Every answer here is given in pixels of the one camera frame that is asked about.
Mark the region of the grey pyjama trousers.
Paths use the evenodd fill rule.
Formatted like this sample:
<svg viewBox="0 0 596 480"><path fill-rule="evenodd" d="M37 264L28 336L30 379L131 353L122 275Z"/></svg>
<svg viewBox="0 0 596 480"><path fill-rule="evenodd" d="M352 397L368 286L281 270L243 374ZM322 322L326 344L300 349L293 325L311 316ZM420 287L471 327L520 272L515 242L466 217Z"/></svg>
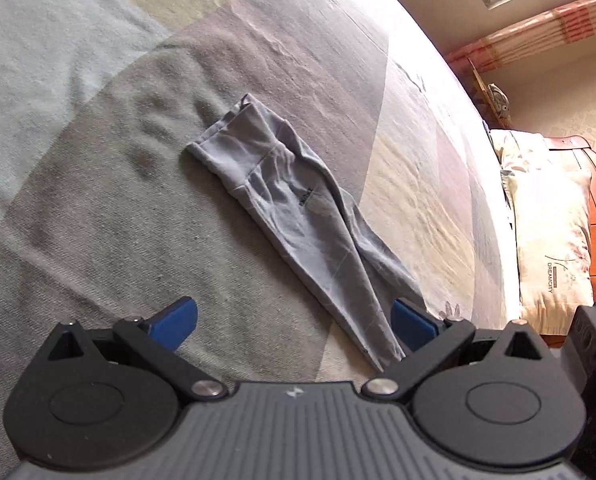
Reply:
<svg viewBox="0 0 596 480"><path fill-rule="evenodd" d="M353 196L293 130L251 94L187 145L377 370L404 358L395 301L425 304L409 269Z"/></svg>

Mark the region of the grey object on nightstand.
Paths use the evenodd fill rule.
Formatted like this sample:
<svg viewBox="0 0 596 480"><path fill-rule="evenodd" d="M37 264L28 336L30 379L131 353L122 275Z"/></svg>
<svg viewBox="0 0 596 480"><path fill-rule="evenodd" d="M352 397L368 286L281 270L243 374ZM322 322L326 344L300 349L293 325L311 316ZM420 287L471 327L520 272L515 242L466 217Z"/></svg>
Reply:
<svg viewBox="0 0 596 480"><path fill-rule="evenodd" d="M506 94L496 84L488 84L493 110L501 122L510 122L510 104Z"/></svg>

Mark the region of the beige pillow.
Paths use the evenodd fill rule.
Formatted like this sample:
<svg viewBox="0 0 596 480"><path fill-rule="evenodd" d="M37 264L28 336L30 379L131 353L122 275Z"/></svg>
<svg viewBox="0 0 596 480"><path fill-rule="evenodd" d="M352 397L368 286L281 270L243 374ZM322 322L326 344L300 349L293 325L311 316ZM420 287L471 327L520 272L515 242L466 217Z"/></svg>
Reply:
<svg viewBox="0 0 596 480"><path fill-rule="evenodd" d="M514 214L519 316L537 333L569 331L590 306L590 170L544 136L496 129L492 142Z"/></svg>

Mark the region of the wooden nightstand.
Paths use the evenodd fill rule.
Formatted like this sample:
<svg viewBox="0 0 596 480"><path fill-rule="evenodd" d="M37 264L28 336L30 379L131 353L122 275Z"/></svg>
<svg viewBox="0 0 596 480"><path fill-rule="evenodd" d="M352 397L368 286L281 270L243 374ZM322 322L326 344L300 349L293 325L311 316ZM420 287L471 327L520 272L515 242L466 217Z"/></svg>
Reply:
<svg viewBox="0 0 596 480"><path fill-rule="evenodd" d="M493 129L509 129L511 122L501 122L496 116L490 95L488 94L488 84L482 79L480 73L476 69L476 65L468 58L471 76L472 76L472 90L469 93L474 106L479 110L484 122Z"/></svg>

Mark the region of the pink striped right curtain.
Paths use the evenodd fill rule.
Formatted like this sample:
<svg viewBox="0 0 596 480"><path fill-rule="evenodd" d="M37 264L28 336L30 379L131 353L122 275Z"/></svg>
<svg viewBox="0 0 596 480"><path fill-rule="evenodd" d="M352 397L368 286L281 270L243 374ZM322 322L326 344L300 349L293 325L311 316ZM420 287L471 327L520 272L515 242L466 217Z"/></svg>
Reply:
<svg viewBox="0 0 596 480"><path fill-rule="evenodd" d="M456 74L486 73L596 36L596 0L576 0L496 30L444 55Z"/></svg>

